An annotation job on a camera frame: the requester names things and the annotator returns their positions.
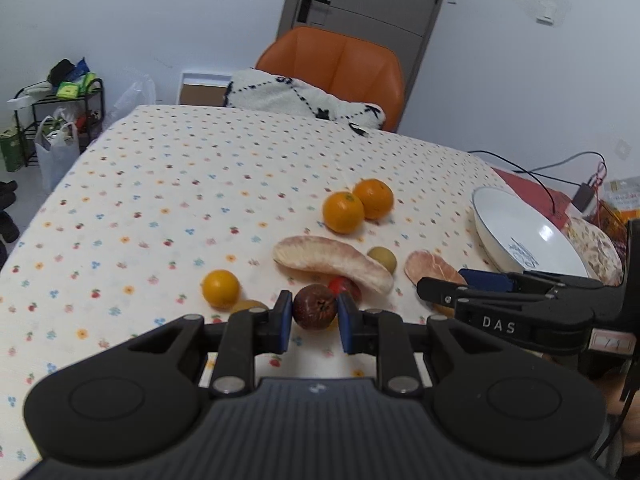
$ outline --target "orange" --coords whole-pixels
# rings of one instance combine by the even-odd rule
[[[331,231],[353,233],[364,220],[362,202],[348,191],[333,193],[322,205],[322,219]]]
[[[361,180],[353,188],[364,206],[364,218],[377,220],[388,215],[394,208],[394,192],[391,188],[376,178]]]
[[[228,310],[240,296],[240,283],[228,270],[212,270],[202,280],[202,295],[213,308]]]

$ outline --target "gray door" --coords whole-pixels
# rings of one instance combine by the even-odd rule
[[[280,33],[297,25],[326,28],[393,50],[404,80],[422,58],[438,0],[287,0]]]

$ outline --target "blue gripper pad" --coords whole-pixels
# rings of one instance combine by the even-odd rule
[[[472,288],[489,292],[513,292],[513,280],[500,272],[474,269],[460,269],[458,272]]]
[[[346,354],[351,353],[351,323],[349,313],[345,305],[342,295],[338,295],[338,329],[340,330],[340,341],[342,342],[342,350]]]
[[[289,336],[291,335],[291,309],[293,306],[292,295],[289,292],[282,310],[282,325],[280,327],[280,351],[286,352],[289,348]]]

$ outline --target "plate rim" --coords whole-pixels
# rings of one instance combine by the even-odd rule
[[[499,187],[495,187],[495,186],[479,186],[476,187],[473,192],[471,193],[471,204],[474,208],[474,218],[479,219],[482,222],[482,225],[484,226],[484,228],[486,229],[486,231],[489,233],[489,235],[491,236],[491,238],[502,248],[502,250],[504,250],[505,253],[507,253],[509,255],[509,257],[519,266],[521,267],[523,270],[524,269],[523,265],[521,263],[519,263],[512,255],[511,253],[504,247],[504,245],[502,245],[500,243],[500,240],[498,240],[498,238],[495,237],[494,233],[491,231],[491,229],[489,229],[489,227],[487,226],[486,222],[484,221],[484,219],[482,218],[482,215],[480,214],[480,212],[478,211],[478,208],[476,207],[476,193],[478,193],[479,191],[482,191],[483,189],[486,190],[494,190],[494,191],[499,191],[501,193],[504,193],[506,195],[509,195],[511,197],[517,198],[518,200],[520,200],[526,207],[528,207],[529,209],[531,209],[532,211],[535,212],[536,215],[539,215],[540,217],[542,217],[547,224],[551,227],[552,230],[556,231],[559,235],[561,235],[561,237],[568,243],[569,247],[572,248],[572,250],[574,251],[576,257],[578,258],[578,261],[580,261],[580,264],[582,265],[582,268],[584,269],[584,277],[588,277],[588,272],[587,269],[584,265],[584,262],[582,261],[582,258],[580,257],[580,254],[578,254],[578,251],[575,250],[574,246],[571,245],[571,242],[564,236],[564,234],[562,234],[562,231],[560,229],[558,229],[551,220],[549,220],[547,217],[545,217],[540,211],[538,211],[536,208],[534,208],[533,206],[531,206],[530,204],[528,204],[527,202],[525,202],[521,197],[519,197],[516,193],[514,192],[509,192],[508,190],[505,189],[501,189]],[[489,256],[489,258],[491,259],[492,262],[494,262],[494,258],[488,253],[488,251],[485,248],[485,251],[487,252],[487,255]],[[540,272],[550,272],[549,270],[540,270]]]

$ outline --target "small yellow fruit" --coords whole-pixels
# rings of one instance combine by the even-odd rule
[[[393,274],[398,266],[396,256],[386,247],[373,247],[367,256],[372,260],[376,260],[380,265],[385,267],[390,274]]]
[[[212,270],[202,280],[202,295],[219,310],[228,310],[238,302],[240,283],[228,270]]]
[[[263,308],[267,308],[267,306],[258,300],[240,300],[233,307],[231,307],[231,313],[239,312],[240,310],[249,310],[254,306],[261,306]]]

